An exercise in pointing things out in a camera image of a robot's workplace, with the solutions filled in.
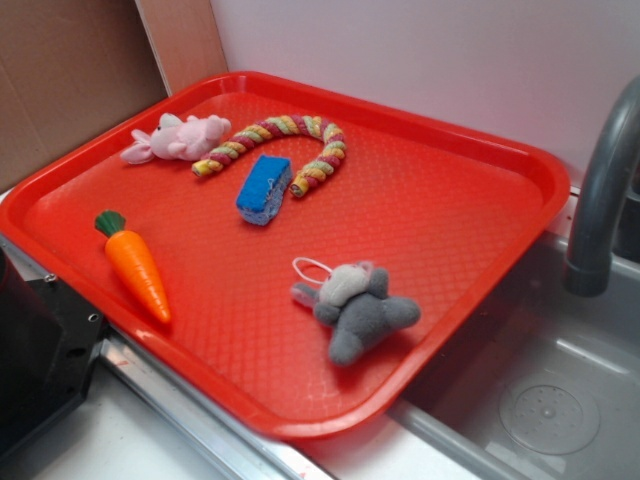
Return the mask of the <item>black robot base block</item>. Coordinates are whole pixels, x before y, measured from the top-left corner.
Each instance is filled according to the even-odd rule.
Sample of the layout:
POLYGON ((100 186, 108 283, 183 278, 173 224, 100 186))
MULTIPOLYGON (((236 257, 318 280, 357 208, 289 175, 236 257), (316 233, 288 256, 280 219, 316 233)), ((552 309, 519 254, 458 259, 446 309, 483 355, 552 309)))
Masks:
POLYGON ((23 279, 1 254, 1 459, 86 399, 102 312, 60 279, 23 279))

